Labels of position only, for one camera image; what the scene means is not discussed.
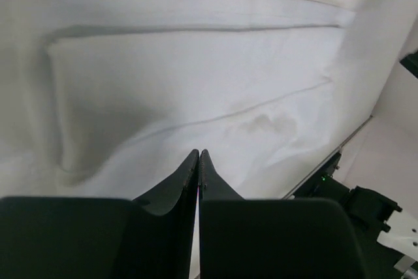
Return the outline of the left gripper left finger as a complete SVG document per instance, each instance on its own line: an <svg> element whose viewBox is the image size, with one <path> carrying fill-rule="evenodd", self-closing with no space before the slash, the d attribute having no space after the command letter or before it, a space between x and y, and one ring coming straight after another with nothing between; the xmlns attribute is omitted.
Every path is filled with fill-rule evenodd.
<svg viewBox="0 0 418 279"><path fill-rule="evenodd" d="M133 199L4 197L2 278L187 278L199 153Z"/></svg>

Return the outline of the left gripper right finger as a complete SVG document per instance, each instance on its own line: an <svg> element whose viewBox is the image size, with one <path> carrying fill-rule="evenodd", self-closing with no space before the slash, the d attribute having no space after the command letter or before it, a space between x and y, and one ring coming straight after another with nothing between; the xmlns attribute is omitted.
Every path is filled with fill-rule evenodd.
<svg viewBox="0 0 418 279"><path fill-rule="evenodd" d="M199 160L202 278L366 278L353 227L328 199L245 199Z"/></svg>

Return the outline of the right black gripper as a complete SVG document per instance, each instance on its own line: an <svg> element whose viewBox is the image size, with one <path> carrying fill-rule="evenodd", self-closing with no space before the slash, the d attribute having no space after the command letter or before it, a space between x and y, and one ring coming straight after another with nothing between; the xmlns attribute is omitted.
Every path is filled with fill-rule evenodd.
<svg viewBox="0 0 418 279"><path fill-rule="evenodd" d="M400 60L400 64L415 78L418 78L418 51L405 55Z"/></svg>

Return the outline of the white skirt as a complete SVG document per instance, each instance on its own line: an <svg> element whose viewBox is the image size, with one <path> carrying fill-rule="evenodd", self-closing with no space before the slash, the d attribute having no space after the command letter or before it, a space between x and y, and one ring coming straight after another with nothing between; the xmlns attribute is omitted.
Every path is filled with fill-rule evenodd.
<svg viewBox="0 0 418 279"><path fill-rule="evenodd" d="M1 0L1 199L133 200L193 150L282 199L372 115L416 23L417 0ZM335 172L294 199L342 207L370 278L353 196Z"/></svg>

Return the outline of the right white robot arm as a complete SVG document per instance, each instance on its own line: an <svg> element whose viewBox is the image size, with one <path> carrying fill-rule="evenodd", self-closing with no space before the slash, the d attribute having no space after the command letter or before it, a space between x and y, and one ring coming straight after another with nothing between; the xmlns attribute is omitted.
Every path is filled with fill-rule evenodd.
<svg viewBox="0 0 418 279"><path fill-rule="evenodd" d="M417 52L390 74L345 183L369 277L417 277Z"/></svg>

